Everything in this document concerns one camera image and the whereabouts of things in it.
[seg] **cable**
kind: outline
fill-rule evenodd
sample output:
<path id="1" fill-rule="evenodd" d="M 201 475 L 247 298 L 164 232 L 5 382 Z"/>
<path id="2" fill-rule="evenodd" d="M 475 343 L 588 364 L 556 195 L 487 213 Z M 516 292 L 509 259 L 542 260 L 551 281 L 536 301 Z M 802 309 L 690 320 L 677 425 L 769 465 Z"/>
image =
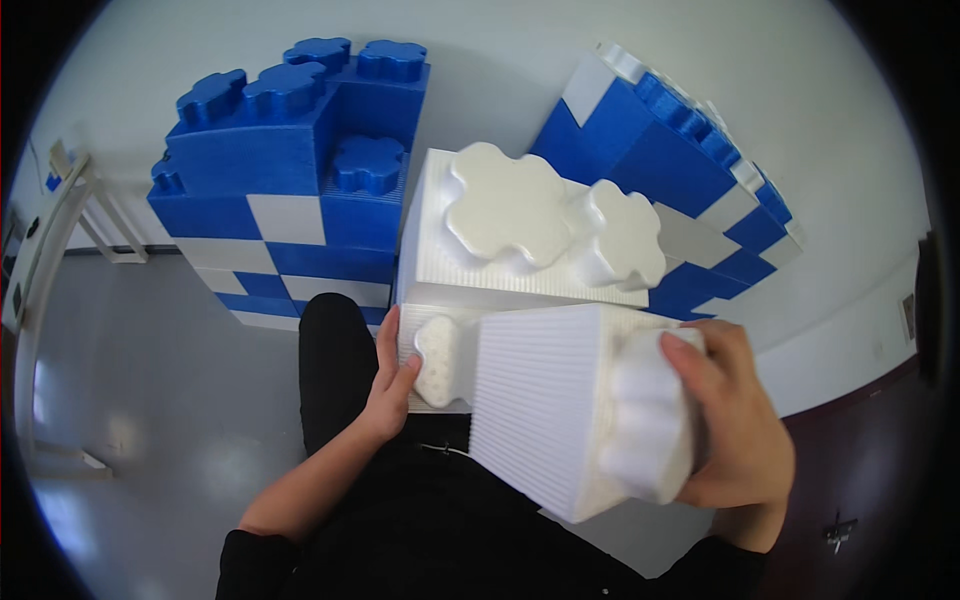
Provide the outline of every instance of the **cable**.
<path id="1" fill-rule="evenodd" d="M 420 444 L 420 449 L 424 449 L 424 448 L 429 449 L 429 450 L 440 450 L 443 454 L 449 454 L 450 452 L 456 452 L 457 454 L 460 454 L 460 455 L 462 455 L 462 456 L 466 456 L 466 457 L 469 458 L 470 460 L 473 460 L 473 457 L 470 456 L 469 454 L 467 454 L 466 452 L 464 452 L 463 450 L 458 450 L 457 448 L 451 448 L 451 447 L 450 447 L 450 442 L 447 442 L 443 447 L 440 447 L 440 446 L 438 446 L 438 445 Z"/>
<path id="2" fill-rule="evenodd" d="M 36 148 L 34 148 L 34 139 L 32 137 L 27 138 L 27 143 L 30 145 L 30 152 L 34 155 L 34 166 L 36 167 L 36 182 L 40 185 L 40 196 L 46 196 L 47 193 L 43 189 L 43 176 L 40 174 L 40 159 L 36 157 Z"/>

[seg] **blue and white brick structure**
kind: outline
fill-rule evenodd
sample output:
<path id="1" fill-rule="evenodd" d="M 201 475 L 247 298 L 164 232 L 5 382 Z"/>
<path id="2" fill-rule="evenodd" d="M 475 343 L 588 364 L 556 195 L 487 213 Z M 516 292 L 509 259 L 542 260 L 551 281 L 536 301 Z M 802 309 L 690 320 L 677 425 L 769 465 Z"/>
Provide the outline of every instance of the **blue and white brick structure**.
<path id="1" fill-rule="evenodd" d="M 616 44 L 584 57 L 530 154 L 564 178 L 611 180 L 655 203 L 668 273 L 650 290 L 651 312 L 710 317 L 699 311 L 802 251 L 782 196 L 719 115 Z"/>
<path id="2" fill-rule="evenodd" d="M 311 38 L 248 83 L 197 82 L 147 199 L 186 259 L 245 324 L 297 330 L 338 292 L 371 331 L 386 314 L 426 49 L 378 40 L 350 55 Z"/>

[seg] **white metal frame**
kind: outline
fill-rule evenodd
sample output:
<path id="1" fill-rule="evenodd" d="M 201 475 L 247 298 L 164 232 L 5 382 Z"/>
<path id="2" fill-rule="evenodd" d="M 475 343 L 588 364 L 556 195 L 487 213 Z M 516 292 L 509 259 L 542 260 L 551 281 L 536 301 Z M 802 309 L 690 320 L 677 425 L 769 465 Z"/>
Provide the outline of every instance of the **white metal frame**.
<path id="1" fill-rule="evenodd" d="M 27 472 L 32 476 L 109 479 L 113 475 L 112 469 L 83 449 L 44 442 L 34 435 L 34 377 L 40 333 L 57 269 L 70 234 L 78 223 L 110 262 L 142 264 L 147 262 L 149 256 L 121 218 L 103 183 L 94 174 L 89 154 L 80 152 L 70 164 L 69 173 L 59 174 L 62 182 L 54 190 L 57 200 L 37 217 L 39 223 L 36 231 L 24 238 L 4 299 L 3 325 L 16 335 L 12 374 L 13 417 Z M 97 200 L 133 252 L 114 252 L 94 230 L 84 216 L 84 208 L 90 198 Z M 27 227 L 32 222 L 33 219 L 27 223 Z M 19 305 L 15 304 L 14 297 L 18 298 Z M 37 459 L 39 452 L 45 453 L 48 459 L 53 456 L 59 458 L 40 462 Z"/>

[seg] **blue toy brick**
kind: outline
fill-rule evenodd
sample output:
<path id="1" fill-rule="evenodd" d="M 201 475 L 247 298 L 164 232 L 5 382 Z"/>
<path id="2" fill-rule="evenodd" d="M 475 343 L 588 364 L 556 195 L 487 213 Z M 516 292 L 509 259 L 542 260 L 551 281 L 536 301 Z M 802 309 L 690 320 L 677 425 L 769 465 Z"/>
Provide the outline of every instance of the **blue toy brick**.
<path id="1" fill-rule="evenodd" d="M 279 275 L 243 273 L 240 271 L 234 271 L 233 274 L 243 285 L 243 289 L 247 290 L 247 293 L 251 296 L 290 299 L 287 286 L 283 284 L 283 279 Z"/>
<path id="2" fill-rule="evenodd" d="M 776 219 L 778 223 L 781 225 L 790 223 L 793 215 L 790 213 L 790 209 L 786 207 L 783 196 L 780 195 L 780 192 L 774 187 L 774 184 L 767 179 L 767 174 L 759 167 L 756 169 L 759 171 L 760 176 L 763 177 L 763 185 L 756 191 L 756 199 L 770 211 L 770 214 L 774 216 L 774 219 Z"/>
<path id="3" fill-rule="evenodd" d="M 531 149 L 565 178 L 608 179 L 691 218 L 736 185 L 730 140 L 649 73 L 636 86 L 615 80 L 584 126 L 572 125 L 558 104 Z"/>
<path id="4" fill-rule="evenodd" d="M 337 144 L 333 175 L 342 192 L 383 196 L 396 188 L 403 145 L 391 137 L 352 135 Z"/>
<path id="5" fill-rule="evenodd" d="M 289 298 L 261 298 L 259 296 L 241 296 L 238 294 L 222 294 L 216 292 L 217 298 L 230 310 L 241 310 L 249 313 L 263 313 L 280 317 L 298 317 L 297 308 Z"/>
<path id="6" fill-rule="evenodd" d="M 364 79 L 410 83 L 420 80 L 426 48 L 419 44 L 378 39 L 357 55 L 357 74 Z"/>
<path id="7" fill-rule="evenodd" d="M 360 312 L 363 313 L 364 323 L 370 325 L 379 325 L 383 323 L 383 318 L 387 316 L 387 308 L 377 308 L 374 306 L 361 306 Z"/>
<path id="8" fill-rule="evenodd" d="M 410 155 L 400 155 L 396 186 L 382 196 L 374 196 L 365 189 L 342 191 L 337 185 L 336 171 L 331 170 L 320 196 L 326 244 L 393 252 L 409 164 Z"/>
<path id="9" fill-rule="evenodd" d="M 346 195 L 320 197 L 328 246 L 394 252 L 402 204 L 358 201 Z"/>
<path id="10" fill-rule="evenodd" d="M 711 298 L 730 300 L 750 285 L 710 269 L 684 263 L 663 277 L 660 285 L 650 290 L 650 303 L 670 303 L 690 309 Z"/>
<path id="11" fill-rule="evenodd" d="M 175 195 L 185 194 L 183 181 L 177 173 L 177 167 L 170 156 L 163 155 L 154 167 L 150 170 L 150 177 L 154 180 L 155 189 L 162 194 Z"/>
<path id="12" fill-rule="evenodd" d="M 430 77 L 424 63 L 420 78 L 412 82 L 367 79 L 357 73 L 357 57 L 350 57 L 340 73 L 327 78 L 341 85 L 337 131 L 340 135 L 392 137 L 410 152 L 420 120 L 423 94 Z"/>
<path id="13" fill-rule="evenodd" d="M 786 229 L 761 205 L 727 229 L 724 235 L 744 249 L 760 254 L 786 235 Z"/>
<path id="14" fill-rule="evenodd" d="M 713 319 L 716 315 L 708 315 L 705 313 L 695 313 L 689 310 L 682 310 L 674 308 L 672 306 L 649 306 L 644 309 L 644 312 L 653 313 L 655 315 L 661 315 L 662 317 L 669 317 L 671 319 L 677 319 L 678 321 L 689 322 L 689 321 L 699 321 L 700 319 Z"/>
<path id="15" fill-rule="evenodd" d="M 653 122 L 653 113 L 639 100 L 633 87 L 622 79 L 614 80 L 581 129 L 585 147 L 602 170 L 601 177 L 641 140 Z"/>
<path id="16" fill-rule="evenodd" d="M 392 283 L 394 251 L 267 242 L 281 275 Z"/>
<path id="17" fill-rule="evenodd" d="M 177 100 L 181 122 L 202 128 L 232 115 L 243 99 L 246 84 L 247 73 L 243 69 L 207 75 Z"/>
<path id="18" fill-rule="evenodd" d="M 240 100 L 230 82 L 241 80 L 220 81 L 215 89 L 198 83 L 187 101 L 181 98 L 184 117 L 167 135 L 186 192 L 319 195 L 339 87 L 324 85 L 323 72 L 317 62 L 272 67 L 241 88 Z"/>
<path id="19" fill-rule="evenodd" d="M 326 67 L 326 74 L 343 70 L 350 60 L 350 40 L 345 37 L 311 37 L 302 39 L 283 53 L 283 61 L 290 64 L 318 62 Z"/>
<path id="20" fill-rule="evenodd" d="M 743 281 L 747 285 L 757 285 L 777 268 L 756 254 L 741 248 L 720 261 L 712 270 L 720 275 Z"/>
<path id="21" fill-rule="evenodd" d="M 647 128 L 607 179 L 624 192 L 640 192 L 650 202 L 666 204 L 692 219 L 736 185 L 730 171 L 659 123 Z"/>
<path id="22" fill-rule="evenodd" d="M 247 113 L 253 118 L 292 118 L 317 105 L 324 95 L 326 67 L 319 62 L 278 64 L 243 88 Z"/>
<path id="23" fill-rule="evenodd" d="M 592 156 L 584 149 L 580 126 L 563 99 L 547 117 L 529 154 L 545 158 L 557 173 L 569 180 L 593 185 L 601 179 Z"/>
<path id="24" fill-rule="evenodd" d="M 171 237 L 262 239 L 246 196 L 171 195 L 158 183 L 147 194 L 147 202 Z"/>
<path id="25" fill-rule="evenodd" d="M 736 147 L 706 115 L 653 73 L 643 74 L 634 93 L 663 125 L 694 143 L 718 166 L 729 170 L 740 159 Z"/>

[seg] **white cable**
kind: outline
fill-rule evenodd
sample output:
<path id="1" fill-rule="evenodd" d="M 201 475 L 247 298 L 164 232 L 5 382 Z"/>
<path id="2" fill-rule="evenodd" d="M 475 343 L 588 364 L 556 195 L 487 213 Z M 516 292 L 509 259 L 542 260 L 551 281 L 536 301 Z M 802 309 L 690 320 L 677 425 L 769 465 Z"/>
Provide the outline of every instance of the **white cable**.
<path id="1" fill-rule="evenodd" d="M 430 445 L 430 444 L 420 444 L 420 448 L 428 448 L 428 449 L 430 449 L 430 450 L 440 450 L 443 454 L 449 454 L 450 452 L 456 452 L 457 454 L 460 454 L 460 455 L 462 455 L 462 456 L 466 456 L 466 457 L 469 458 L 470 460 L 473 459 L 473 457 L 471 457 L 469 454 L 467 454 L 467 453 L 464 452 L 463 450 L 458 450 L 457 448 L 451 448 L 451 447 L 450 447 L 450 444 L 447 444 L 446 446 L 438 446 L 438 445 Z"/>

